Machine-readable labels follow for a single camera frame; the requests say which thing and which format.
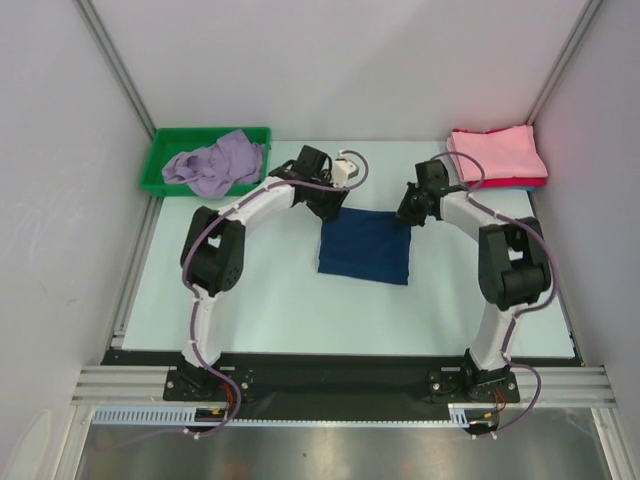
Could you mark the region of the navy blue t shirt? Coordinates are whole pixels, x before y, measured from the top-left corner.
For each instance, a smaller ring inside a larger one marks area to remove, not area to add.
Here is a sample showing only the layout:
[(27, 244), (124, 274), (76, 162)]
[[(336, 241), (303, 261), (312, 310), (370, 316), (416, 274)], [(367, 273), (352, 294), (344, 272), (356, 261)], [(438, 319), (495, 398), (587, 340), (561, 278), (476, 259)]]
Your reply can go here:
[(410, 243), (411, 227), (395, 213), (343, 208), (321, 227), (318, 271), (406, 286)]

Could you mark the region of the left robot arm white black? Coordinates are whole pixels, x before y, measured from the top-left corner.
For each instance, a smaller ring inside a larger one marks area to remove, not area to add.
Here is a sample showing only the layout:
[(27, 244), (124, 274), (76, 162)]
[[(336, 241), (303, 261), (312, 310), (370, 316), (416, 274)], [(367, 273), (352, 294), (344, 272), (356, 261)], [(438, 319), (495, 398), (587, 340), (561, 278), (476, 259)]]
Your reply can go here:
[(173, 392), (182, 388), (188, 399), (209, 400), (229, 386), (212, 369), (221, 355), (221, 318), (214, 310), (241, 278), (249, 233), (298, 204), (323, 221), (335, 219), (351, 190), (347, 183), (358, 173), (359, 167), (345, 156), (333, 159), (305, 145), (297, 158), (269, 172), (240, 200), (220, 210), (201, 207), (194, 212), (180, 259), (193, 306), (187, 345), (175, 378), (167, 381)]

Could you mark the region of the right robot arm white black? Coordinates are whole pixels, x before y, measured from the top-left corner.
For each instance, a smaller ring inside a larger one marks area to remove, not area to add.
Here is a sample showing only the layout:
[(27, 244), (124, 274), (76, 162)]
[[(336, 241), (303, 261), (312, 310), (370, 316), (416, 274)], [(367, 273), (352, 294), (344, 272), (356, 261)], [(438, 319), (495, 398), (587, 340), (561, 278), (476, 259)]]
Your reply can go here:
[(438, 156), (415, 165), (416, 180), (397, 210), (399, 220), (423, 227), (432, 217), (457, 227), (478, 246), (478, 285), (485, 308), (478, 333), (456, 375), (430, 381), (434, 397), (489, 402), (513, 381), (511, 350), (521, 317), (553, 302), (553, 262), (533, 217), (512, 219), (480, 203), (472, 189), (452, 185)]

